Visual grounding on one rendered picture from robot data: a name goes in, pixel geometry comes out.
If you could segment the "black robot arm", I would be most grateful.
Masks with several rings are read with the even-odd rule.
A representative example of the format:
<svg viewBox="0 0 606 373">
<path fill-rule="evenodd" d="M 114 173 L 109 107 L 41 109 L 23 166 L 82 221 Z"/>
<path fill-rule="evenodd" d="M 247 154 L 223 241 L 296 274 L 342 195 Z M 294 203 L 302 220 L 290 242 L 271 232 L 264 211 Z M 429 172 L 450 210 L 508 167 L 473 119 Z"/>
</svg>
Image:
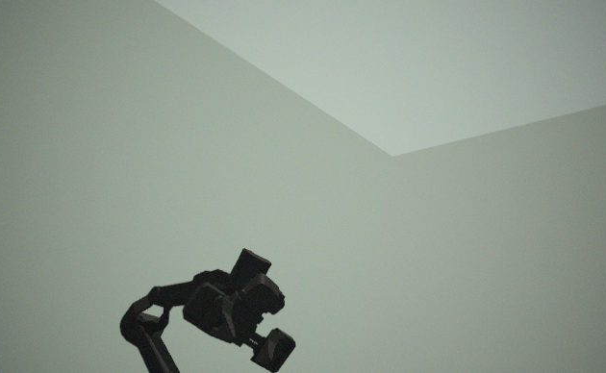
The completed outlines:
<svg viewBox="0 0 606 373">
<path fill-rule="evenodd" d="M 161 335 L 169 323 L 170 310 L 187 303 L 204 283 L 224 293 L 233 294 L 232 302 L 244 304 L 264 320 L 262 315 L 275 315 L 285 306 L 285 296 L 266 275 L 272 263 L 245 248 L 231 273 L 222 270 L 203 271 L 192 281 L 172 286 L 153 286 L 147 295 L 134 302 L 120 320 L 123 337 L 138 348 L 149 373 L 180 373 Z M 144 313 L 153 305 L 164 307 L 161 317 Z"/>
</svg>

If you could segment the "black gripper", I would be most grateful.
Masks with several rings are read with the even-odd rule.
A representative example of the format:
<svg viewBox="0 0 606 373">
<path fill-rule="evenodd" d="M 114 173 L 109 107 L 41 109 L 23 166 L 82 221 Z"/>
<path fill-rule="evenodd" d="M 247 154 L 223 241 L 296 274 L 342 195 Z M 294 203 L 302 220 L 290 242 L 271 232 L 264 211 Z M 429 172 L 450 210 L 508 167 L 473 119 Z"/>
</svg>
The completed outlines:
<svg viewBox="0 0 606 373">
<path fill-rule="evenodd" d="M 239 347 L 246 344 L 253 349 L 251 361 L 271 373 L 278 372 L 296 346 L 292 336 L 277 328 L 267 337 L 259 335 L 255 331 L 260 317 L 244 304 L 234 305 L 233 294 L 224 296 L 210 284 L 201 284 L 183 308 L 184 319 L 209 336 Z"/>
</svg>

